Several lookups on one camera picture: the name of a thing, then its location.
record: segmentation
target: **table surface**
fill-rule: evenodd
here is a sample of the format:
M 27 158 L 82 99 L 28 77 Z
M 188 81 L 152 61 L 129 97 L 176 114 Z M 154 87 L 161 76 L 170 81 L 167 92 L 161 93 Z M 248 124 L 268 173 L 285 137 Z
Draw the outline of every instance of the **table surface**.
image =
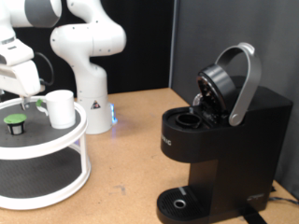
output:
M 156 201 L 166 189 L 186 186 L 188 163 L 172 161 L 160 150 L 162 114 L 186 106 L 170 89 L 111 94 L 118 124 L 102 134 L 87 135 L 92 172 L 86 185 L 55 205 L 30 211 L 0 209 L 0 224 L 161 223 Z M 294 199 L 274 182 L 271 197 Z M 261 216 L 271 224 L 295 224 L 299 206 L 269 202 Z M 242 217 L 221 224 L 245 224 Z

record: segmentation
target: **black coffee maker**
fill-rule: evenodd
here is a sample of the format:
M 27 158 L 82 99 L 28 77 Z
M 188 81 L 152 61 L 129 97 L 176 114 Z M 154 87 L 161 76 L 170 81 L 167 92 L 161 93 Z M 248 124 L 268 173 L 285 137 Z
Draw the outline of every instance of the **black coffee maker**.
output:
M 248 61 L 245 80 L 224 70 L 239 53 Z M 254 47 L 240 43 L 199 73 L 193 106 L 163 114 L 163 153 L 191 164 L 188 186 L 158 198 L 163 223 L 207 224 L 265 209 L 292 102 L 259 87 L 260 77 Z

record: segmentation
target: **coffee machine handle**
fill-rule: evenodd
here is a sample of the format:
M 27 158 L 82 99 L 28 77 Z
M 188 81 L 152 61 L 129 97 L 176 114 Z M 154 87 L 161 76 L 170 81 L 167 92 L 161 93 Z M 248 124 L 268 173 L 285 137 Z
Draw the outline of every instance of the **coffee machine handle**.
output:
M 242 52 L 245 53 L 247 58 L 248 72 L 243 88 L 239 93 L 229 118 L 229 123 L 232 126 L 239 125 L 245 117 L 249 104 L 261 80 L 261 62 L 255 53 L 255 48 L 248 43 L 239 43 L 237 46 L 226 49 L 216 61 L 216 64 L 224 69 L 237 54 Z

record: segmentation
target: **dark wall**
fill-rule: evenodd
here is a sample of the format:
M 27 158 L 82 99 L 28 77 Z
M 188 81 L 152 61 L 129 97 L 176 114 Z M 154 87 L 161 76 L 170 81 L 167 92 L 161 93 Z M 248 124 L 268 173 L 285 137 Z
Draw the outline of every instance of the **dark wall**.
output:
M 189 104 L 199 92 L 197 73 L 226 48 L 253 45 L 261 58 L 261 85 L 294 102 L 276 180 L 299 198 L 299 2 L 279 0 L 178 1 L 172 88 Z M 228 72 L 247 71 L 245 57 Z
M 56 24 L 83 23 L 73 16 L 63 2 L 63 16 Z M 173 0 L 102 0 L 107 15 L 121 25 L 127 34 L 122 53 L 91 58 L 107 71 L 108 92 L 142 91 L 168 86 Z M 70 66 L 50 48 L 51 29 L 16 28 L 17 37 L 34 51 L 44 53 L 52 62 L 56 81 L 41 94 L 58 89 L 76 93 Z M 50 78 L 47 64 L 35 59 L 39 75 Z

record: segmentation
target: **white robotic arm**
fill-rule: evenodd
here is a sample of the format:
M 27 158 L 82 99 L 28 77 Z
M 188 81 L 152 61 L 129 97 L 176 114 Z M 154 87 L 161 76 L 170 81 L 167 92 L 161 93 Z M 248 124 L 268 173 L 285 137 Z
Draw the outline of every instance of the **white robotic arm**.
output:
M 61 13 L 61 0 L 0 0 L 0 94 L 19 94 L 24 109 L 41 86 L 33 50 L 16 38 L 12 26 L 52 27 Z
M 67 0 L 67 6 L 87 24 L 70 24 L 54 29 L 50 44 L 74 71 L 78 102 L 86 110 L 89 121 L 86 133 L 103 133 L 112 126 L 107 100 L 107 73 L 91 63 L 90 57 L 122 52 L 126 35 L 103 10 L 100 0 Z

